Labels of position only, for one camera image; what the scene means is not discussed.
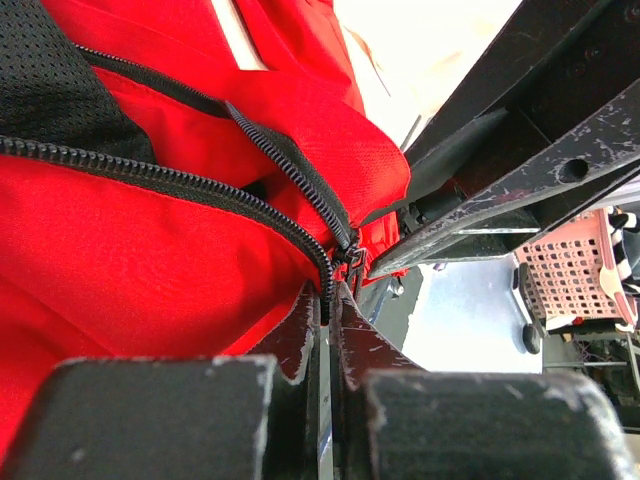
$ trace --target black and white striped fabric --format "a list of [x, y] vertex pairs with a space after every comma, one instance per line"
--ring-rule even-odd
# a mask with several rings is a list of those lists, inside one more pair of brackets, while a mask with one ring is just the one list
[[633, 213], [608, 207], [613, 257], [624, 291], [640, 298], [640, 222]]

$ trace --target caster wheel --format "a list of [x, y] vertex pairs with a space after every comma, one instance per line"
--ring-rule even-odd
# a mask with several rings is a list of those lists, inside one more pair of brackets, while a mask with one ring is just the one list
[[522, 341], [527, 352], [533, 355], [540, 353], [542, 339], [533, 325], [527, 324], [522, 328]]

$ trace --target black zipper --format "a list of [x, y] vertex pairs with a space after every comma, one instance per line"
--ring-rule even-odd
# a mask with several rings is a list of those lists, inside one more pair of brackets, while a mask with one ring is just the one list
[[228, 102], [205, 95], [160, 72], [81, 45], [76, 47], [90, 65], [115, 72], [202, 113], [235, 121], [302, 191], [327, 224], [342, 251], [346, 252], [350, 245], [357, 243], [356, 232], [349, 226], [344, 206], [291, 139], [251, 122]]
[[36, 159], [111, 178], [168, 196], [233, 212], [268, 226], [289, 240], [318, 268], [322, 288], [321, 321], [323, 325], [329, 323], [335, 284], [331, 261], [322, 245], [296, 222], [250, 193], [171, 168], [3, 135], [0, 135], [0, 154]]

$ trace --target round hole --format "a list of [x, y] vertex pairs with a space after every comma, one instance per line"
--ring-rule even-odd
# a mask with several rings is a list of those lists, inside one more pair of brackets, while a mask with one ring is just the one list
[[584, 179], [589, 172], [589, 164], [581, 158], [574, 158], [565, 163], [558, 171], [560, 183], [576, 183]]

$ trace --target pink laundry basket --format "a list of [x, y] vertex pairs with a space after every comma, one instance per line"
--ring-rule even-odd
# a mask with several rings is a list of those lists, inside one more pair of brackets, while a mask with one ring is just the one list
[[622, 318], [635, 327], [636, 302], [622, 288], [608, 225], [605, 209], [583, 213], [516, 250], [529, 265], [525, 290], [537, 318]]

